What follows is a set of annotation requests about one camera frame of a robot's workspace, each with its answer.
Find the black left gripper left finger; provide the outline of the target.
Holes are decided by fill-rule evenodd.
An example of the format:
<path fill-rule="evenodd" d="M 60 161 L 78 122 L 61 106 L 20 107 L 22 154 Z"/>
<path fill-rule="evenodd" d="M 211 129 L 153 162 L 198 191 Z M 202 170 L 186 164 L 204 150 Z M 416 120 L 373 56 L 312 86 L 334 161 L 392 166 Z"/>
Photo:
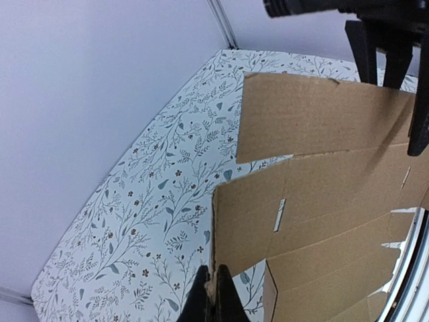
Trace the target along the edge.
<path fill-rule="evenodd" d="M 208 266 L 200 266 L 177 322 L 210 321 L 211 303 L 205 289 L 205 284 L 209 279 Z"/>

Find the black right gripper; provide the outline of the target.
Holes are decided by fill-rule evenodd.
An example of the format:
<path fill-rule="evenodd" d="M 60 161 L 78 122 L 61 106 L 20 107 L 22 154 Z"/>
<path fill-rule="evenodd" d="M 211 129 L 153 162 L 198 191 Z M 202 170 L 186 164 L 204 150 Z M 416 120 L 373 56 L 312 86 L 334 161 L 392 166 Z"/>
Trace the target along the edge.
<path fill-rule="evenodd" d="M 355 14 L 345 31 L 362 83 L 376 85 L 377 51 L 385 54 L 383 86 L 399 89 L 412 61 L 413 47 L 428 45 L 427 1 L 264 1 L 271 18 L 323 11 Z"/>

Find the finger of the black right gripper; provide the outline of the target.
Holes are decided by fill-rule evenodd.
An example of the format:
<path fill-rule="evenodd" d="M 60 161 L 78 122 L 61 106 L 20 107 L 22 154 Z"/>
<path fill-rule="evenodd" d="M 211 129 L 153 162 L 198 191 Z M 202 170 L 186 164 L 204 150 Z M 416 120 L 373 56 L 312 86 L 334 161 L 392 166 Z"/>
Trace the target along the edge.
<path fill-rule="evenodd" d="M 419 156 L 428 146 L 428 43 L 422 43 L 418 88 L 410 127 L 409 156 Z"/>

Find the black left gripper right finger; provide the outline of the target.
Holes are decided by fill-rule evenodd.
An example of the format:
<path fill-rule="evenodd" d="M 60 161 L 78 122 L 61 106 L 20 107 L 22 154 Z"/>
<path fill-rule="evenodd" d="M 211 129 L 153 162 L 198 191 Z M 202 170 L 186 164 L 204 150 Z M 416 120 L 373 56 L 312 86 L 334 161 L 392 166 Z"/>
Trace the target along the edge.
<path fill-rule="evenodd" d="M 246 322 L 247 315 L 239 298 L 228 267 L 221 264 L 217 270 L 214 321 Z"/>

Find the brown cardboard paper box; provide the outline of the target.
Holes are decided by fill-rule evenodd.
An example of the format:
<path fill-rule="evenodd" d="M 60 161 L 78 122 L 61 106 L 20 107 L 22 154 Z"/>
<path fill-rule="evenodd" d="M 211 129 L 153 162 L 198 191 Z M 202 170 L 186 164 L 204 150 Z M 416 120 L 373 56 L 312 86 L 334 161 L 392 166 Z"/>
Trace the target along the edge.
<path fill-rule="evenodd" d="M 281 161 L 220 184 L 212 268 L 265 261 L 267 321 L 376 321 L 428 154 L 410 157 L 415 95 L 311 76 L 245 75 L 236 160 Z"/>

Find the floral patterned table mat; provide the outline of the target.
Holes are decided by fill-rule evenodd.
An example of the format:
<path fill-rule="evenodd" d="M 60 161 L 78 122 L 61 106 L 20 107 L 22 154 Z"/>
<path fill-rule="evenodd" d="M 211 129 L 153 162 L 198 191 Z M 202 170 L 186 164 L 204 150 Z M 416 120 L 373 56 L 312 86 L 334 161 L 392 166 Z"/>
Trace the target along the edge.
<path fill-rule="evenodd" d="M 40 321 L 175 321 L 208 262 L 216 185 L 270 166 L 235 154 L 243 77 L 357 81 L 352 62 L 253 50 L 216 53 L 131 144 L 32 286 Z"/>

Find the right aluminium frame post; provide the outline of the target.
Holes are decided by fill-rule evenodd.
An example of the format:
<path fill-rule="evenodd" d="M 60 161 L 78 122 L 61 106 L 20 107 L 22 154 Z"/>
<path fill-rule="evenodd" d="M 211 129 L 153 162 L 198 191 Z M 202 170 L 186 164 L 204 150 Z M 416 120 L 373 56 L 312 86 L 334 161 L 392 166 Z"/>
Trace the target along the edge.
<path fill-rule="evenodd" d="M 237 38 L 232 29 L 229 18 L 220 0 L 207 0 L 208 6 L 214 15 L 214 18 L 220 28 L 221 34 L 230 50 L 238 50 L 239 45 Z"/>

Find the aluminium frame post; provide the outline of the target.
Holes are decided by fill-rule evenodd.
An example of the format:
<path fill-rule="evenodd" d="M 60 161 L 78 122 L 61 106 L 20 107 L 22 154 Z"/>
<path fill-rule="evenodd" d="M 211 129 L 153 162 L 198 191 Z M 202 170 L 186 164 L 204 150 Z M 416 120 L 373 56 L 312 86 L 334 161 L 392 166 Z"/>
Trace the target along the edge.
<path fill-rule="evenodd" d="M 237 38 L 232 29 L 229 18 L 220 0 L 207 0 L 208 6 L 214 15 L 214 18 L 220 28 L 221 34 L 230 50 L 238 50 L 239 45 Z"/>
<path fill-rule="evenodd" d="M 11 290 L 5 287 L 0 287 L 0 300 L 3 302 L 22 305 L 22 306 L 33 306 L 32 298 L 29 295 Z"/>

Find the aluminium front rail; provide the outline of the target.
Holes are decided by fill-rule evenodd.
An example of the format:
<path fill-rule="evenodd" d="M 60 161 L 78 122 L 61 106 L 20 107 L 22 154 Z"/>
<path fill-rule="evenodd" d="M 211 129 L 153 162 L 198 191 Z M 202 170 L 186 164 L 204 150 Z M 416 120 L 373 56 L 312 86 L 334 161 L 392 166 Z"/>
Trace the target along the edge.
<path fill-rule="evenodd" d="M 378 321 L 428 322 L 428 211 L 414 211 L 406 240 L 383 245 L 399 249 L 400 257 L 393 278 L 382 288 L 387 302 Z"/>

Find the left aluminium frame post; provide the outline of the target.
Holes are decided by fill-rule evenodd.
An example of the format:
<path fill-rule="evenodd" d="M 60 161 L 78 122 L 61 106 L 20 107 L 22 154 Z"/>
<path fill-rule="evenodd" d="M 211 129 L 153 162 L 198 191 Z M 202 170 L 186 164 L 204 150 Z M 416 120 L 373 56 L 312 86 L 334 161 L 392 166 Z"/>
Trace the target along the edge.
<path fill-rule="evenodd" d="M 33 306 L 32 298 L 29 295 L 11 290 L 5 287 L 0 287 L 0 300 L 3 302 L 22 305 L 22 306 Z"/>

